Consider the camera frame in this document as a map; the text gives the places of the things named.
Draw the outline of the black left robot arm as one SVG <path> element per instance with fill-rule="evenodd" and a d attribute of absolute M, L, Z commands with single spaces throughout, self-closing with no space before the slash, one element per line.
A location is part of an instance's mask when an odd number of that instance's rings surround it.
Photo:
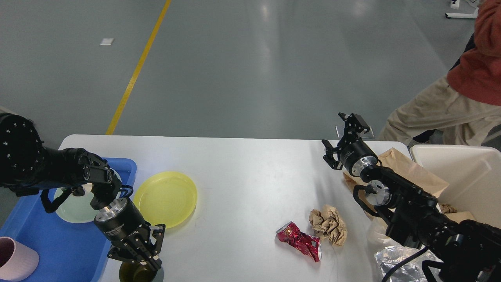
<path fill-rule="evenodd" d="M 94 224 L 111 242 L 109 257 L 159 271 L 164 224 L 151 225 L 133 204 L 107 160 L 84 148 L 43 146 L 31 120 L 4 112 L 0 118 L 1 186 L 18 197 L 40 194 L 45 212 L 55 212 L 70 194 L 91 184 Z"/>

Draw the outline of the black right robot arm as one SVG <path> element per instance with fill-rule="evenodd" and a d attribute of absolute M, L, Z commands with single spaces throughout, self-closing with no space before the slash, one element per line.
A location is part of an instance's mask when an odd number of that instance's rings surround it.
<path fill-rule="evenodd" d="M 421 268 L 428 282 L 499 282 L 501 280 L 500 229 L 474 220 L 456 223 L 437 208 L 437 198 L 382 165 L 362 140 L 370 127 L 358 114 L 338 114 L 344 121 L 343 136 L 334 147 L 324 145 L 324 161 L 340 171 L 360 178 L 353 198 L 367 213 L 387 224 L 386 235 L 417 253 L 394 266 L 383 277 L 386 282 L 397 269 L 432 252 L 438 261 L 424 260 Z"/>

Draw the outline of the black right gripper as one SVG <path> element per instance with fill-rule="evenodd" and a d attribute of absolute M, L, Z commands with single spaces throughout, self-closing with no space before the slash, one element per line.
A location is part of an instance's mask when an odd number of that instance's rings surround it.
<path fill-rule="evenodd" d="M 324 145 L 324 161 L 333 170 L 340 171 L 343 167 L 354 177 L 361 177 L 367 168 L 378 164 L 377 155 L 365 144 L 362 137 L 371 137 L 371 127 L 359 114 L 338 113 L 344 127 L 338 132 L 341 137 L 337 147 L 322 139 Z"/>

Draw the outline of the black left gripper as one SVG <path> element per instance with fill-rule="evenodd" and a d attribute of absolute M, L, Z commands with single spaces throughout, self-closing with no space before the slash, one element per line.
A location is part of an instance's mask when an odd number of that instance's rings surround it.
<path fill-rule="evenodd" d="M 140 235 L 147 248 L 135 248 L 130 245 L 118 248 L 111 246 L 107 257 L 144 267 L 149 271 L 159 271 L 162 261 L 159 257 L 165 235 L 165 225 L 151 225 L 140 213 L 129 197 L 114 200 L 107 211 L 99 211 L 94 224 L 111 242 L 126 239 L 131 235 Z"/>

